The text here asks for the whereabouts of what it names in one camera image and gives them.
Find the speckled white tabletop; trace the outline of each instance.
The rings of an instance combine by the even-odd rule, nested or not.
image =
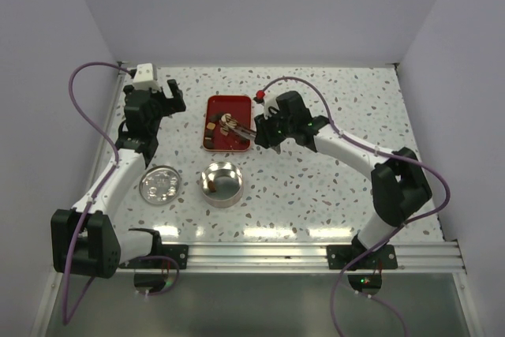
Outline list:
[[[164,241],[177,242],[350,242],[374,212],[370,182],[358,172],[293,141],[282,144],[281,155],[257,146],[232,154],[206,152],[201,146],[209,96],[254,96],[270,79],[281,76],[313,82],[344,130],[381,146],[407,146],[417,153],[392,68],[162,67],[159,79],[177,80],[187,111],[162,121],[151,165],[176,168],[182,177],[181,192],[165,206],[152,206],[140,196],[136,181],[113,220],[114,227],[155,228]],[[130,83],[125,78],[123,84]],[[324,114],[315,94],[302,84],[282,82],[272,91],[291,89],[302,94],[312,115]],[[123,106],[122,94],[110,124],[113,140]],[[261,111],[262,107],[254,106],[254,114]],[[102,168],[109,158],[110,149],[106,149],[100,159]],[[241,168],[245,191],[238,204],[218,209],[203,200],[197,182],[212,161],[223,160]],[[432,208],[430,202],[421,212]],[[393,241],[442,240],[438,219],[432,216],[411,224]]]

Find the small brown block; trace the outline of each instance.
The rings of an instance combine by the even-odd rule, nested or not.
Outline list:
[[[211,193],[215,193],[216,189],[213,181],[208,181],[208,189],[211,190]]]
[[[205,140],[204,141],[204,147],[207,148],[207,149],[213,149],[214,148],[214,143],[212,141]]]

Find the robotic arm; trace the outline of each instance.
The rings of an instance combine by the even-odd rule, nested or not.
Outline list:
[[[264,113],[254,119],[256,144],[280,152],[279,144],[286,138],[293,138],[297,144],[313,152],[342,160],[371,181],[376,213],[354,236],[351,250],[341,257],[345,262],[384,240],[431,199],[432,191],[419,166],[384,158],[351,144],[335,133],[328,118],[313,118],[298,92],[281,95],[258,92],[255,101],[264,105]],[[352,139],[372,150],[377,149],[367,141],[357,137]],[[408,148],[397,152],[381,148],[381,151],[417,160],[415,153]]]
[[[172,98],[158,85],[152,64],[138,65],[133,84],[125,86],[125,121],[119,126],[116,170],[90,207],[72,256],[72,274],[110,278],[119,264],[139,256],[157,255],[161,237],[155,230],[135,229],[116,235],[111,220],[125,193],[144,172],[158,147],[157,133],[162,118],[185,111],[182,91],[177,82],[167,81]],[[69,210],[58,209],[51,218],[53,263],[64,272],[70,240],[78,219],[99,183],[116,165],[111,159],[88,192]]]

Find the red tray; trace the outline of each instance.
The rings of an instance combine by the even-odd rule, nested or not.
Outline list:
[[[245,95],[214,95],[208,98],[207,115],[205,116],[204,131],[207,130],[207,124],[211,116],[215,114],[231,114],[240,124],[251,127],[252,113],[251,98]],[[251,147],[251,141],[241,140],[233,132],[229,132],[228,136],[224,136],[220,132],[219,121],[215,123],[215,129],[212,136],[214,148],[206,148],[209,152],[245,152]]]

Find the white wall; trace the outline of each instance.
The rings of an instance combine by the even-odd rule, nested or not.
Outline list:
[[[67,81],[113,62],[84,0],[0,0],[0,335],[29,333],[51,269],[50,219],[84,191],[98,137]],[[77,97],[103,122],[116,73],[88,69]]]
[[[493,337],[505,329],[504,66],[505,0],[437,0],[400,65],[421,154],[454,192],[443,229]]]
[[[399,62],[435,0],[86,0],[120,59],[175,64]]]

